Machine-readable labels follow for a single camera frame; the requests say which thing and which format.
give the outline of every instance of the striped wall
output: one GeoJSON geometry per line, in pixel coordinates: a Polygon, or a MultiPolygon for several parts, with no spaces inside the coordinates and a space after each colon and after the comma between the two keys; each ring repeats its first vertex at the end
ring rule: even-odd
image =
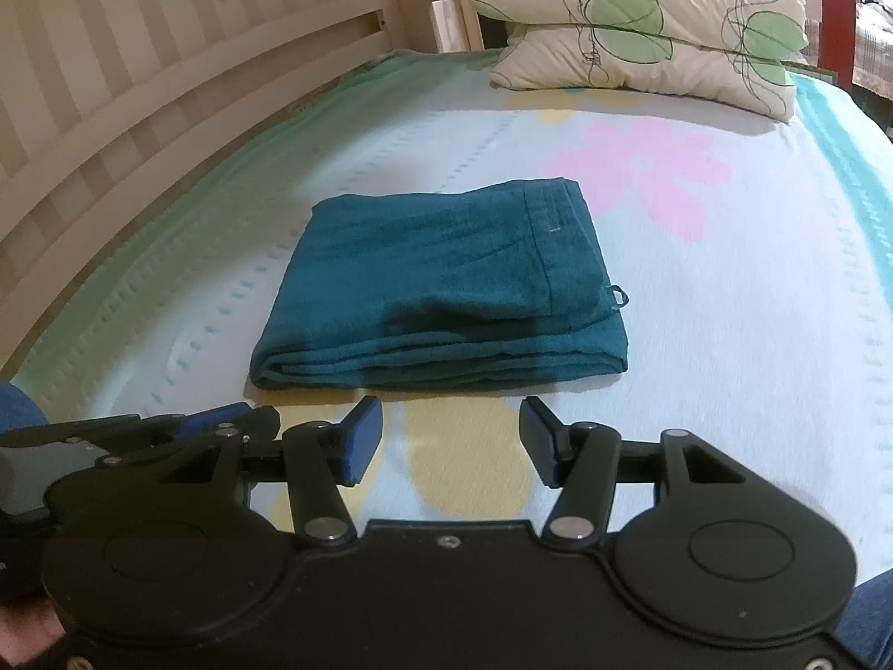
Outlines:
{"type": "Polygon", "coordinates": [[[329,1],[0,0],[0,304],[69,225],[165,146],[378,23],[356,18],[236,66],[97,142],[82,162],[66,154],[72,133],[214,44],[329,1]],[[71,170],[44,178],[53,162],[71,170]]]}

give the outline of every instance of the headboard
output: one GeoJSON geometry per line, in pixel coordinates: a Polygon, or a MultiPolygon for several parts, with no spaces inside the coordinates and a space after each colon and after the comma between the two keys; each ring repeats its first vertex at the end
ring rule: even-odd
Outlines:
{"type": "Polygon", "coordinates": [[[208,160],[368,60],[436,51],[433,1],[0,0],[0,368],[208,160]]]}

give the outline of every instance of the folded cloth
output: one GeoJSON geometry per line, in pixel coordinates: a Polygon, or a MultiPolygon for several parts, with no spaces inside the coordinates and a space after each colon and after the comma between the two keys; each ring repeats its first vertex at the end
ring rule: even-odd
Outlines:
{"type": "Polygon", "coordinates": [[[618,293],[574,181],[337,196],[314,207],[250,376],[488,389],[623,372],[618,293]]]}

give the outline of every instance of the metal screw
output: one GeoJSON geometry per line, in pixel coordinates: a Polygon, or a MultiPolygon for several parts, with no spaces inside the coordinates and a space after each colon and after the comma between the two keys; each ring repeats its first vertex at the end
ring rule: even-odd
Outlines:
{"type": "Polygon", "coordinates": [[[87,658],[68,658],[68,662],[65,663],[65,670],[93,670],[93,663],[87,660],[87,658]]]}
{"type": "Polygon", "coordinates": [[[442,537],[438,537],[438,546],[445,549],[456,549],[459,548],[459,545],[462,543],[462,540],[459,537],[455,537],[452,534],[447,534],[442,537]]]}
{"type": "Polygon", "coordinates": [[[562,539],[586,539],[596,528],[582,516],[560,516],[549,524],[549,530],[562,539]]]}
{"type": "Polygon", "coordinates": [[[304,531],[319,541],[333,541],[347,534],[347,524],[334,516],[317,516],[305,523],[304,531]]]}
{"type": "Polygon", "coordinates": [[[229,438],[238,434],[238,428],[236,428],[235,423],[218,423],[214,433],[223,438],[229,438]]]}

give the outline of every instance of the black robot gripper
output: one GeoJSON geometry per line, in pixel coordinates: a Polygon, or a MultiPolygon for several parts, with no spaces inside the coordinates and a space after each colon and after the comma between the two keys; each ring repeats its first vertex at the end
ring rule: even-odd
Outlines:
{"type": "Polygon", "coordinates": [[[527,398],[521,442],[561,490],[540,534],[360,535],[338,485],[372,460],[378,399],[281,438],[249,435],[253,413],[52,483],[40,569],[67,634],[28,670],[863,670],[833,637],[856,579],[846,538],[692,433],[623,441],[527,398]],[[294,532],[248,508],[259,482],[286,484],[294,532]],[[609,532],[629,482],[654,484],[655,505],[609,532]]]}

